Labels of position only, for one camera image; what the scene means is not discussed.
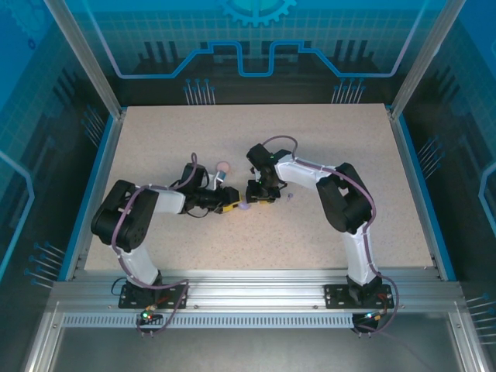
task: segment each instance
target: aluminum frame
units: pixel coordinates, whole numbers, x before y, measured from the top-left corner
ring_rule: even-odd
[[[391,124],[396,122],[392,127],[397,141],[398,135],[401,138],[401,130],[398,131],[399,115],[429,66],[437,47],[456,19],[464,1],[452,0],[446,4],[394,100],[394,121]],[[61,0],[45,0],[45,3],[102,97],[107,109],[118,119],[121,113],[119,103],[66,4]],[[88,222],[88,216],[92,215],[95,205],[101,201],[105,191],[119,132],[120,127],[119,130],[113,131],[110,135],[111,138],[109,138],[109,144],[105,148],[90,203],[84,216],[85,222],[77,238],[76,249],[71,261],[71,269],[74,271],[69,271],[70,274],[75,272],[77,277],[71,282],[60,282],[54,285],[32,352],[29,355],[26,371],[50,370],[50,365],[56,356],[57,343],[60,341],[66,313],[86,312],[112,316],[112,314],[121,315],[125,312],[136,312],[115,308],[115,297],[111,297],[109,294],[110,285],[121,273],[89,274],[81,268],[76,270],[77,260],[85,255],[89,245],[89,229],[84,228],[85,223]],[[409,156],[404,140],[398,141],[398,148],[407,176],[410,177],[409,180],[415,180],[415,172],[413,172],[411,161],[408,162]],[[417,186],[418,183],[411,182],[412,193],[420,210],[421,220],[428,221]],[[426,237],[429,249],[434,256],[436,254],[439,256],[439,247],[436,249],[436,245],[431,240],[434,238],[431,226],[426,229]],[[446,278],[446,272],[443,273],[442,261],[438,260],[437,262],[441,263],[439,265],[441,277]],[[474,325],[463,300],[460,285],[457,282],[440,281],[437,277],[437,270],[432,268],[425,270],[390,269],[384,270],[384,273],[398,281],[401,294],[400,312],[448,313],[465,370],[488,370],[487,361],[484,359]],[[283,312],[298,313],[303,316],[330,312],[344,314],[353,310],[330,311],[325,309],[322,286],[330,283],[343,283],[345,275],[345,270],[164,271],[165,281],[175,281],[183,277],[190,278],[191,289],[188,306],[184,311],[181,311],[181,314],[184,313],[185,315],[188,313],[195,315],[198,313],[232,314],[240,312]]]
[[[424,45],[420,52],[418,52],[418,56],[415,58],[412,68],[408,72],[400,90],[394,98],[393,104],[391,105],[391,112],[394,120],[398,120],[403,113],[413,92],[419,85],[432,59],[441,47],[444,38],[450,31],[460,10],[463,8],[465,1],[466,0],[446,0],[443,10],[439,14]]]
[[[121,105],[67,4],[64,0],[44,1],[108,112],[114,119],[119,119],[122,111]]]

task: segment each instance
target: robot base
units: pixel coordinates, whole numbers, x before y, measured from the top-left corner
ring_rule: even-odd
[[[174,308],[183,289],[184,285],[178,285],[174,288],[153,290],[137,287],[126,281],[121,288],[119,308],[144,309],[157,302],[159,302],[157,308]],[[186,308],[187,299],[186,296],[179,304],[179,308]]]
[[[354,298],[350,296],[350,286],[348,284],[327,284],[324,286],[325,308],[355,308],[355,309],[382,309],[384,307],[393,308],[394,301],[391,293],[391,286],[381,284],[375,288],[375,291],[364,298],[361,304],[357,304]]]

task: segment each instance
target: ventilation slot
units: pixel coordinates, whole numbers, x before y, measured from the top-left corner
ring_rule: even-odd
[[[138,314],[71,313],[64,317],[67,328],[135,328]],[[161,327],[167,321],[158,319],[143,328]],[[176,314],[171,328],[352,328],[351,314]]]

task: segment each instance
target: blue frame trim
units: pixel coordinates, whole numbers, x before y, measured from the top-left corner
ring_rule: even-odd
[[[424,176],[422,175],[422,169],[420,167],[420,163],[418,162],[419,159],[417,158],[415,148],[413,147],[412,138],[410,137],[410,132],[408,131],[408,127],[406,125],[405,117],[403,116],[403,114],[400,115],[398,121],[400,123],[401,130],[403,131],[403,135],[405,136],[405,142],[408,148],[408,152],[412,159],[415,174],[418,179],[418,184],[420,185],[420,192],[422,193],[422,197],[424,198],[427,213],[432,224],[432,230],[434,231],[434,237],[436,238],[436,242],[439,247],[439,255],[441,256],[440,258],[442,262],[438,264],[442,264],[444,266],[444,270],[446,271],[448,280],[455,281],[455,271],[453,270],[453,265],[451,264],[448,249],[446,248],[446,244],[444,243],[443,234],[441,233],[441,227],[439,226],[439,222],[434,211],[434,206],[432,205],[431,197],[429,195],[429,190],[427,189],[427,184],[425,182]]]
[[[107,142],[109,141],[109,134],[112,126],[115,125],[114,118],[109,115],[107,120],[107,125],[105,126],[105,131],[103,132],[102,141],[100,142],[100,147],[96,153],[95,162],[93,163],[93,168],[91,169],[90,177],[88,179],[88,184],[86,185],[86,190],[84,191],[83,200],[81,202],[81,207],[79,208],[79,213],[77,214],[76,223],[72,230],[71,239],[67,245],[67,251],[65,253],[64,262],[62,263],[62,268],[60,269],[58,279],[59,281],[65,281],[65,277],[71,267],[72,256],[75,254],[76,242],[78,241],[79,233],[81,231],[81,226],[83,224],[84,214],[88,208],[88,203],[90,201],[91,192],[93,191],[93,185],[95,184],[96,176],[98,174],[98,169],[100,168],[100,163],[102,162],[103,153]]]

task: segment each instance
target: speckled tabletop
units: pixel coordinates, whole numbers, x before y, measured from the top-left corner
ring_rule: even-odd
[[[170,184],[192,151],[211,173],[219,161],[228,161],[225,185],[244,194],[253,176],[247,151],[278,134],[295,137],[303,159],[356,168],[377,204],[370,234],[379,267],[432,265],[383,105],[129,107],[105,194],[118,179]],[[292,143],[279,139],[267,148],[290,150]],[[346,267],[343,242],[327,223],[319,196],[296,184],[282,194],[272,205],[204,219],[156,215],[146,237],[153,262],[191,270]],[[113,270],[119,264],[94,237],[85,268]]]

